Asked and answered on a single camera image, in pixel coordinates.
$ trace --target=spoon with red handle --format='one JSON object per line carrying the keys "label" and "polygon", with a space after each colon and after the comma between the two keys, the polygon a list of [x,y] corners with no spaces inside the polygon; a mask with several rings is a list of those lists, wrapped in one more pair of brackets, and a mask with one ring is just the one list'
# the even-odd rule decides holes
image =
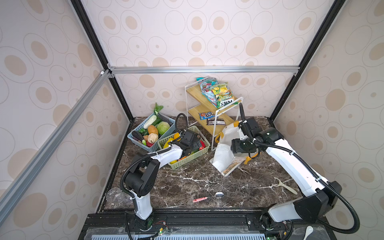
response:
{"label": "spoon with red handle", "polygon": [[[217,193],[215,193],[215,195],[212,196],[212,197],[214,197],[214,198],[216,198],[216,199],[220,199],[220,198],[222,198],[223,196],[224,196],[224,193],[222,193],[222,192],[217,192]],[[210,198],[210,197],[201,197],[201,198],[194,199],[192,202],[199,202],[199,201],[202,201],[202,200],[205,200],[205,199],[208,199],[208,198]]]}

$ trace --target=black vertical post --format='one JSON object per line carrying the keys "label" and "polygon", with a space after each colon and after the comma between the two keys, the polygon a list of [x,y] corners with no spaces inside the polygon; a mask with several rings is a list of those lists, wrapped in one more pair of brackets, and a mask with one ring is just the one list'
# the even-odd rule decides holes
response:
{"label": "black vertical post", "polygon": [[325,34],[329,30],[330,26],[332,25],[334,19],[336,18],[337,14],[339,13],[341,7],[343,6],[344,2],[346,0],[335,0],[328,11],[327,15],[324,18],[323,23],[321,24],[319,30],[317,31],[311,45],[309,46],[307,52],[305,53],[303,59],[301,60],[299,64],[299,71],[295,76],[292,77],[291,81],[289,82],[287,88],[285,89],[283,95],[281,96],[279,102],[277,103],[275,109],[272,112],[272,115],[270,116],[271,121],[273,122],[277,115],[279,114],[281,108],[283,107],[285,101],[288,99],[288,96],[291,94],[294,86],[296,85],[297,81],[303,74],[303,71],[307,67],[308,63],[310,62],[312,56],[316,52],[316,49],[319,47],[321,41],[323,40]]}
{"label": "black vertical post", "polygon": [[[92,46],[93,46],[93,48],[94,48],[94,50],[95,50],[95,52],[97,54],[99,60],[101,62],[102,67],[104,69],[108,69],[109,72],[111,72],[110,69],[109,69],[109,66],[108,66],[108,59],[107,59],[107,57],[104,54],[103,48],[100,45],[100,42],[99,42],[99,40],[98,40],[98,38],[96,36],[96,33],[95,33],[95,31],[94,31],[94,29],[92,27],[92,24],[91,24],[91,22],[90,22],[90,20],[88,18],[88,15],[85,12],[83,4],[81,3],[80,0],[71,0],[71,2],[72,2],[72,5],[73,5],[73,8],[75,9],[75,11],[76,11],[76,13],[77,13],[77,15],[78,15],[78,17],[80,19],[81,24],[84,27],[85,32],[88,35],[88,38],[89,38],[89,40],[90,40],[90,42],[91,42],[91,44],[92,44]],[[134,117],[133,117],[133,115],[131,113],[131,110],[129,109],[127,101],[125,100],[125,98],[124,98],[124,96],[122,94],[122,91],[121,91],[121,89],[119,87],[119,84],[118,84],[116,78],[115,77],[110,78],[109,81],[111,82],[111,85],[112,85],[114,91],[116,92],[116,95],[119,98],[119,101],[120,101],[120,103],[121,103],[125,113],[127,114],[127,117],[129,119],[129,121],[133,122],[134,121]]]}

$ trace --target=blue plastic basket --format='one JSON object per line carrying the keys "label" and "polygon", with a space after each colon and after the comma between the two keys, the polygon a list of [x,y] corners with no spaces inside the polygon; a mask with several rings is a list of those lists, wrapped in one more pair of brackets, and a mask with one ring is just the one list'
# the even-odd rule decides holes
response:
{"label": "blue plastic basket", "polygon": [[[139,126],[137,126],[134,130],[132,130],[132,132],[133,131],[139,131],[140,129],[142,129],[143,128],[143,126],[144,126],[144,124],[148,121],[148,119],[151,117],[151,116],[153,116],[154,115],[154,113],[152,113],[149,117],[147,117],[147,119],[145,119]],[[172,133],[173,133],[173,131],[175,131],[175,120],[173,120],[172,118],[169,118],[169,117],[167,117],[167,116],[165,116],[165,115],[163,115],[163,114],[161,114],[163,117],[165,117],[165,118],[167,118],[171,123],[172,123],[172,126],[159,138],[159,140],[160,139],[163,139],[163,138],[165,138],[165,137],[168,137],[169,135],[171,135]],[[154,151],[156,151],[156,150],[158,150],[159,149],[159,145],[157,144],[157,142],[155,142],[154,144],[153,144],[153,146],[152,147],[147,147],[147,146],[145,146],[144,144],[142,144],[141,142],[138,142],[138,141],[136,141],[135,139],[133,139],[133,135],[132,135],[132,132],[130,132],[129,134],[128,134],[128,138],[133,142],[133,144],[135,144],[135,145],[137,145],[137,146],[139,146],[139,147],[141,147],[142,149],[144,149],[145,151],[147,151],[147,152],[154,152]]]}

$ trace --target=black metal frame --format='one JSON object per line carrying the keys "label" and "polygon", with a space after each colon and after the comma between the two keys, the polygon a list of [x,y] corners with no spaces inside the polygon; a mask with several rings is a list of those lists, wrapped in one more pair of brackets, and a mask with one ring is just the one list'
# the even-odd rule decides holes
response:
{"label": "black metal frame", "polygon": [[[72,5],[80,19],[80,22],[82,23],[85,32],[88,35],[88,38],[103,66],[104,69],[111,72],[108,66],[108,59],[105,56],[105,53],[103,51],[103,48],[101,47],[101,44],[96,36],[96,33],[92,27],[92,24],[86,14],[86,11],[84,9],[84,6],[82,5],[80,0],[71,0]],[[271,124],[271,126],[274,126],[273,121],[276,119],[279,111],[283,107],[285,101],[287,100],[288,96],[294,89],[295,84],[297,83],[298,79],[304,72],[306,66],[308,65],[309,61],[311,60],[312,56],[314,55],[316,49],[320,45],[321,41],[323,40],[325,34],[329,30],[331,24],[333,23],[335,17],[337,16],[338,12],[340,11],[342,5],[344,4],[345,0],[335,0],[332,7],[330,8],[327,16],[325,17],[323,23],[321,24],[318,32],[315,35],[315,38],[313,39],[311,45],[309,46],[307,52],[305,53],[301,63],[300,63],[300,70],[299,72],[293,76],[290,83],[288,84],[287,88],[285,89],[282,97],[280,98],[276,108],[274,109],[272,115],[267,118],[268,122]],[[119,101],[125,111],[125,113],[128,116],[128,119],[130,121],[129,127],[126,135],[131,131],[133,123],[135,118],[133,117],[129,106],[122,94],[122,91],[116,81],[116,78],[110,78],[110,82],[114,88],[114,91],[116,92]],[[119,154],[117,156],[117,159],[114,163],[112,173],[108,179],[106,188],[103,192],[103,196],[107,193],[107,191],[111,188],[113,180],[115,178],[119,163],[121,161],[121,157],[124,153],[124,149],[127,143],[127,138],[124,137],[123,143],[121,145],[121,148],[119,149]],[[88,218],[83,225],[83,229],[81,231],[81,234],[79,236],[79,240],[83,239],[86,231],[88,228],[93,227],[125,227],[126,226],[126,217],[125,212],[128,211],[130,214],[127,214],[129,217],[129,221],[131,221],[134,218],[134,214],[132,213],[132,209],[119,209],[119,210],[112,210],[112,209],[104,209],[105,205],[105,199],[101,201],[101,203],[98,206],[98,213],[96,214],[89,214]],[[260,228],[257,228],[255,225],[253,225],[253,220],[260,217],[260,214],[263,210],[266,208],[252,208],[252,209],[231,209],[232,211],[222,211],[220,209],[154,209],[154,218],[156,220],[165,220],[167,219],[167,225],[173,226],[173,227],[182,227],[182,226],[247,226],[250,230],[261,230]],[[295,223],[295,225],[306,225],[303,222]],[[130,230],[133,232],[139,232],[139,229],[136,228],[134,224],[130,225]],[[331,238],[331,240],[336,240],[336,237],[333,233],[333,231],[327,229],[327,232]]]}
{"label": "black metal frame", "polygon": [[[85,12],[83,4],[81,3],[80,0],[71,0],[71,2],[73,5],[73,8],[75,9],[75,11],[76,11],[76,13],[80,19],[81,24],[84,27],[85,32],[87,33],[87,36],[88,36],[88,38],[89,38],[89,40],[93,46],[93,49],[95,50],[95,52],[96,52],[96,54],[97,54],[97,56],[101,62],[102,67],[111,73],[111,70],[109,69],[109,66],[108,66],[108,59],[104,54],[103,48],[101,47],[99,39],[97,38],[96,33],[92,27],[92,24],[88,18],[88,15]],[[111,85],[112,85],[117,97],[119,98],[119,101],[120,101],[125,113],[127,114],[129,121],[133,122],[134,117],[132,115],[131,110],[129,109],[127,101],[125,100],[125,98],[122,94],[122,91],[119,87],[119,84],[118,84],[116,78],[114,77],[114,75],[112,75],[112,76],[113,76],[113,78],[110,78],[109,81],[111,82]]]}
{"label": "black metal frame", "polygon": [[341,7],[343,6],[344,2],[346,0],[335,0],[328,11],[327,15],[324,18],[323,23],[321,24],[318,32],[316,33],[314,39],[312,40],[311,45],[309,46],[307,52],[305,53],[303,59],[301,60],[299,64],[299,71],[296,75],[294,75],[289,82],[287,88],[285,89],[283,95],[281,96],[279,102],[277,103],[275,109],[273,110],[270,119],[273,122],[277,115],[279,114],[281,108],[283,107],[285,101],[288,99],[289,95],[293,91],[293,88],[295,87],[297,81],[303,74],[305,68],[311,61],[312,56],[316,52],[317,48],[319,47],[321,41],[323,40],[324,36],[326,35],[327,31],[329,30],[330,26],[333,23],[333,20],[336,18],[337,14],[339,13]]}

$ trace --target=blue vented grille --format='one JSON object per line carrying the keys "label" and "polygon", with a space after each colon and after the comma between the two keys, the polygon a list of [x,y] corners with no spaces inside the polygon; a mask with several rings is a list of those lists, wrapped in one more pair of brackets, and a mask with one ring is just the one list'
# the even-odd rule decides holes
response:
{"label": "blue vented grille", "polygon": [[[133,240],[150,235],[135,235]],[[129,240],[128,235],[93,235],[92,240]],[[245,234],[173,234],[159,236],[155,240],[266,240],[261,233]]]}

